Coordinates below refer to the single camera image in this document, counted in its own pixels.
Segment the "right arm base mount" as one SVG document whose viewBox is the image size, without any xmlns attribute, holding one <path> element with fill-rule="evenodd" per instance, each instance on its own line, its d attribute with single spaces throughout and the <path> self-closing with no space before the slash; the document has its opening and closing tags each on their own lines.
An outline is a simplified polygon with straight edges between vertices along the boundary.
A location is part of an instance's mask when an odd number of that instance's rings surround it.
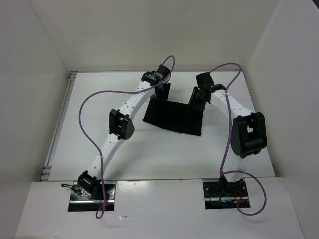
<svg viewBox="0 0 319 239">
<path fill-rule="evenodd" d="M 250 208 L 246 183 L 241 181 L 239 185 L 222 190 L 221 184 L 216 181 L 203 181 L 203 194 L 205 209 L 233 209 L 239 204 L 239 208 Z"/>
</svg>

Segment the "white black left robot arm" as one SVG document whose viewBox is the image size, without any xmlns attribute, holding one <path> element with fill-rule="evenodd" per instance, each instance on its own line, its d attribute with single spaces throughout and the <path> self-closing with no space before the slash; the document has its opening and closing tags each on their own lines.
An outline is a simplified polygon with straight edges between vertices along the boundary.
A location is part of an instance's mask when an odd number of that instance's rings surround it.
<svg viewBox="0 0 319 239">
<path fill-rule="evenodd" d="M 102 93 L 102 91 L 95 92 L 88 96 L 80 106 L 78 113 L 78 121 L 80 129 L 87 139 L 98 150 L 98 156 L 91 164 L 88 170 L 84 171 L 79 177 L 77 185 L 80 188 L 82 194 L 88 199 L 94 199 L 99 196 L 100 193 L 105 192 L 102 181 L 104 172 L 114 156 L 117 149 L 132 137 L 135 128 L 133 125 L 133 119 L 137 111 L 144 104 L 144 102 L 155 93 L 155 88 L 162 87 L 168 84 L 173 69 L 161 64 L 155 71 L 147 71 L 143 73 L 141 81 L 133 92 L 128 92 L 131 96 L 125 103 L 118 109 L 111 109 L 109 112 L 109 134 L 103 145 L 98 147 L 97 144 L 88 136 L 85 132 L 82 122 L 81 113 L 84 104 L 94 95 Z"/>
</svg>

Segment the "black skirt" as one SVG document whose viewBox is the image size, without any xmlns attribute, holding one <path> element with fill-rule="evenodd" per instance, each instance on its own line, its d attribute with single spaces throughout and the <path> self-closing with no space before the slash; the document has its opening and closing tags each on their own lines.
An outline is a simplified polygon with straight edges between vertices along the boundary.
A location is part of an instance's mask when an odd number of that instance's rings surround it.
<svg viewBox="0 0 319 239">
<path fill-rule="evenodd" d="M 143 122 L 177 133 L 201 136 L 203 112 L 189 104 L 152 98 Z"/>
</svg>

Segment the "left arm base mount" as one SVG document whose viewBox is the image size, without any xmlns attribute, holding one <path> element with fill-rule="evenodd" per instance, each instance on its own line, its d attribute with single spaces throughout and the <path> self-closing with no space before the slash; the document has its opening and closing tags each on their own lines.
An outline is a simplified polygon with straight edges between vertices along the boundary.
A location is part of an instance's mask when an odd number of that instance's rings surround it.
<svg viewBox="0 0 319 239">
<path fill-rule="evenodd" d="M 71 184 L 62 183 L 61 187 L 71 190 L 68 211 L 69 212 L 92 212 L 97 211 L 103 205 L 103 191 L 101 185 L 97 193 L 92 196 L 80 189 L 77 182 Z M 104 183 L 107 204 L 105 211 L 114 211 L 116 183 Z"/>
</svg>

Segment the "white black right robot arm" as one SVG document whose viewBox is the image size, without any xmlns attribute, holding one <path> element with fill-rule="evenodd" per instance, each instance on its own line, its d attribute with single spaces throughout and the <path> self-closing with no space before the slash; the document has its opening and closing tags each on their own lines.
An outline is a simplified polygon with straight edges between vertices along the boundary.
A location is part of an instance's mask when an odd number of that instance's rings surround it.
<svg viewBox="0 0 319 239">
<path fill-rule="evenodd" d="M 228 87 L 215 84 L 209 72 L 197 75 L 196 80 L 189 103 L 202 109 L 210 103 L 230 122 L 226 150 L 231 149 L 235 155 L 227 159 L 224 153 L 220 176 L 225 179 L 218 184 L 219 192 L 229 196 L 236 190 L 235 183 L 244 177 L 252 157 L 267 146 L 265 117 L 239 103 L 228 93 Z"/>
</svg>

